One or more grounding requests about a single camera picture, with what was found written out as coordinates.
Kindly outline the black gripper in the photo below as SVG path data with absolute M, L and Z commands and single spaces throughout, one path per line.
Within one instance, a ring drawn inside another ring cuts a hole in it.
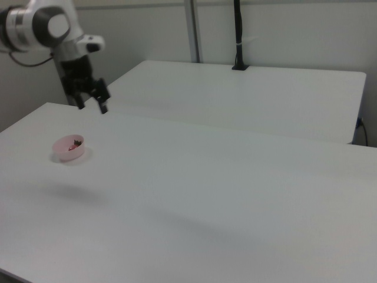
M 102 114 L 108 112 L 107 100 L 111 97 L 103 78 L 97 81 L 92 76 L 92 65 L 88 55 L 71 61 L 59 63 L 64 93 L 69 100 L 75 100 L 77 107 L 85 107 L 81 93 L 86 93 L 97 100 Z

